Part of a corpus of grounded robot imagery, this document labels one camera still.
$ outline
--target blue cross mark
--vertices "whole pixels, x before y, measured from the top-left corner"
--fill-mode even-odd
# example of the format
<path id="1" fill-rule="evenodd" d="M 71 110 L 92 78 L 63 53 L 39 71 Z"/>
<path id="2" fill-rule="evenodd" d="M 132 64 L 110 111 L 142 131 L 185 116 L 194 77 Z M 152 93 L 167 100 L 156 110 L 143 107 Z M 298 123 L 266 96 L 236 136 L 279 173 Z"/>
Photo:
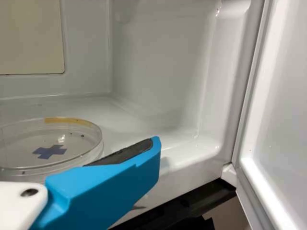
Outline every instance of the blue cross mark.
<path id="1" fill-rule="evenodd" d="M 40 154 L 38 158 L 40 159 L 49 159 L 52 155 L 63 155 L 67 149 L 60 149 L 63 145 L 53 145 L 49 149 L 39 147 L 36 149 L 33 154 Z"/>

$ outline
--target metal screw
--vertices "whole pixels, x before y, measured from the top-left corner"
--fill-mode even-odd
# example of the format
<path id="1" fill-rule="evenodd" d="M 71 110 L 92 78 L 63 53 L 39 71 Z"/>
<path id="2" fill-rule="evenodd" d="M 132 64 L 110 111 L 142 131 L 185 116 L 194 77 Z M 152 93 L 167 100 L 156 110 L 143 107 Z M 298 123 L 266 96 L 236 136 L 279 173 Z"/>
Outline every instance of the metal screw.
<path id="1" fill-rule="evenodd" d="M 38 190 L 36 188 L 29 188 L 27 190 L 24 190 L 22 193 L 21 193 L 21 196 L 23 197 L 27 197 L 27 196 L 33 196 L 35 195 L 36 193 L 38 193 Z"/>

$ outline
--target blue tool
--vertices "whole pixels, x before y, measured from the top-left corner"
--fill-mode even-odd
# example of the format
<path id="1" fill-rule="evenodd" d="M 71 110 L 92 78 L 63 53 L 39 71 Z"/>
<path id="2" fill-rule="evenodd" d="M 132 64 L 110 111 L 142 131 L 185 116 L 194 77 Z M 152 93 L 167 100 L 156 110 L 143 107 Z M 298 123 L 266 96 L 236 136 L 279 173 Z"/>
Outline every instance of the blue tool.
<path id="1" fill-rule="evenodd" d="M 31 229 L 107 229 L 156 184 L 160 152 L 153 137 L 47 177 L 48 203 Z"/>

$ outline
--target yellow tape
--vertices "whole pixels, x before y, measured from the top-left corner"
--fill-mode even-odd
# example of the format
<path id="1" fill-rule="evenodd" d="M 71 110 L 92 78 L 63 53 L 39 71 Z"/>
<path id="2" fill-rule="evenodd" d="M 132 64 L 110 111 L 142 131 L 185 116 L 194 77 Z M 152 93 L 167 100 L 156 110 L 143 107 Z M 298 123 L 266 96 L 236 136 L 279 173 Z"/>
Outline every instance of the yellow tape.
<path id="1" fill-rule="evenodd" d="M 91 127 L 93 124 L 89 121 L 78 119 L 78 118 L 67 118 L 67 117 L 46 117 L 45 123 L 75 123 L 83 126 Z"/>

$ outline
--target petri dish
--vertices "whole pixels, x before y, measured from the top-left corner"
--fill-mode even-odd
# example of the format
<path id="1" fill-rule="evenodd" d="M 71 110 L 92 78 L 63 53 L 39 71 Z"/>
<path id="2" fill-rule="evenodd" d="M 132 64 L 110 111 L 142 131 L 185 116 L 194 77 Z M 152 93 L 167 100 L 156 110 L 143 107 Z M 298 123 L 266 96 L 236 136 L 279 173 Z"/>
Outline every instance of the petri dish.
<path id="1" fill-rule="evenodd" d="M 0 181 L 45 183 L 48 175 L 101 158 L 102 132 L 94 123 L 46 117 L 0 127 Z"/>

